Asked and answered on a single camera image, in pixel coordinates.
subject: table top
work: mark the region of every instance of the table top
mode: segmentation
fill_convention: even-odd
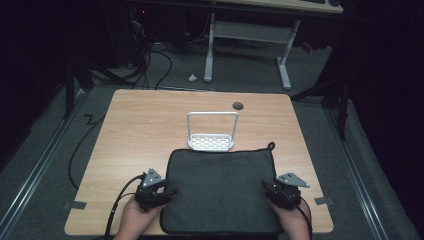
[[[284,94],[118,90],[115,92],[75,201],[85,202],[84,210],[72,209],[65,225],[69,235],[102,235],[110,209],[124,185],[153,167],[161,176],[171,152],[188,148],[189,112],[235,111],[244,108],[231,151],[256,150],[275,142],[273,150],[277,175],[294,172],[310,188],[301,188],[309,203],[314,232],[333,229],[327,206],[316,205],[323,197],[290,98]],[[134,192],[139,182],[131,184]],[[111,233],[119,228],[123,206],[120,201]],[[145,234],[164,234],[159,217]]]
[[[324,4],[301,0],[215,0],[216,2],[246,4],[251,6],[273,7],[320,13],[342,13],[343,8],[331,6],[328,0]]]

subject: hand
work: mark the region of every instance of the hand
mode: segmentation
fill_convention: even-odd
[[[275,213],[277,213],[281,227],[284,229],[287,235],[289,235],[290,240],[310,239],[308,224],[297,208],[287,210],[284,208],[279,208],[272,202],[271,206]],[[309,207],[303,199],[300,202],[299,207],[309,218],[309,221],[311,221],[311,212],[309,211]]]
[[[134,196],[132,196],[127,204],[125,204],[121,217],[121,225],[114,240],[138,239],[165,206],[155,207],[145,212],[140,208]]]

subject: dark background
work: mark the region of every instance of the dark background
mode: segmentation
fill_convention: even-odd
[[[360,0],[357,4],[344,1],[343,6],[345,15],[373,18],[374,23],[369,27],[349,26],[340,35],[337,25],[329,27],[328,22],[306,20],[295,44],[335,46],[318,84],[344,77],[344,64],[354,53],[361,52],[361,61],[353,68],[350,98],[393,189],[423,236],[419,225],[424,214],[424,199],[419,193],[424,159],[423,3]],[[65,67],[72,55],[79,54],[103,67],[121,67],[135,62],[136,46],[130,40],[125,6],[21,0],[2,1],[0,9],[3,169],[63,85]],[[193,22],[205,18],[205,14],[184,11],[160,12],[161,17],[154,11],[150,14],[155,16],[150,22],[153,29],[174,31],[161,37],[180,45],[187,40],[186,31],[202,30]]]

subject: desk leg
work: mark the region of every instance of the desk leg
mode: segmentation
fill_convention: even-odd
[[[290,31],[289,37],[286,43],[286,49],[284,50],[282,57],[277,57],[278,69],[280,70],[281,81],[283,82],[283,88],[285,90],[291,89],[290,79],[287,74],[286,61],[289,56],[290,49],[293,45],[294,38],[296,37],[297,29],[299,28],[300,20],[296,20]]]
[[[212,81],[212,70],[213,70],[213,40],[215,37],[215,13],[211,13],[211,23],[209,26],[209,47],[208,55],[206,56],[205,65],[205,82]]]

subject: gray carpet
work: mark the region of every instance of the gray carpet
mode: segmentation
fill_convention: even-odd
[[[287,62],[293,88],[287,92],[281,87],[278,69],[275,65],[275,57],[281,46],[267,45],[258,49],[249,47],[247,44],[255,43],[246,43],[246,46],[238,47],[231,54],[217,53],[215,55],[212,83],[204,83],[202,80],[205,49],[180,50],[169,46],[162,53],[172,59],[172,69],[160,86],[164,89],[174,87],[293,95],[315,84],[323,64],[331,52],[331,49],[323,49],[307,54],[302,49],[294,48]],[[201,48],[202,44],[192,45],[192,47]],[[165,49],[165,46],[158,45],[154,49]],[[232,46],[217,48],[220,52],[232,51],[232,49]],[[169,66],[167,58],[158,53],[151,54],[151,62],[147,71],[150,89],[154,88]],[[114,71],[118,74],[125,74],[130,70],[122,68]],[[196,75],[198,80],[190,82],[188,78],[191,74]],[[143,88],[143,81],[144,79],[141,79],[136,88]],[[63,209],[62,206],[65,201],[73,200],[76,195],[76,190],[68,179],[67,169],[77,144],[92,127],[87,124],[88,117],[85,115],[92,115],[94,122],[100,119],[107,111],[113,92],[118,88],[127,87],[111,82],[96,82],[95,88],[76,112],[53,155],[49,168],[16,222],[9,239],[93,238],[92,236],[67,236],[64,233],[63,229],[69,210]],[[334,230],[329,234],[315,234],[314,239],[374,239],[349,178],[344,160],[345,153],[339,145],[338,136],[334,134],[334,126],[329,121],[327,110],[323,110],[317,100],[319,99],[307,98],[294,103],[323,193],[334,200],[334,203],[329,206]],[[34,124],[30,136],[14,159],[0,173],[2,196],[0,216],[6,214],[20,187],[59,126],[63,114],[64,91],[62,90]],[[72,174],[77,184],[81,181],[100,127],[101,124],[94,128],[76,152],[72,164]],[[419,239],[381,171],[352,105],[349,108],[346,136],[349,152],[374,200],[388,238]],[[287,239],[287,236],[282,235],[280,239]]]

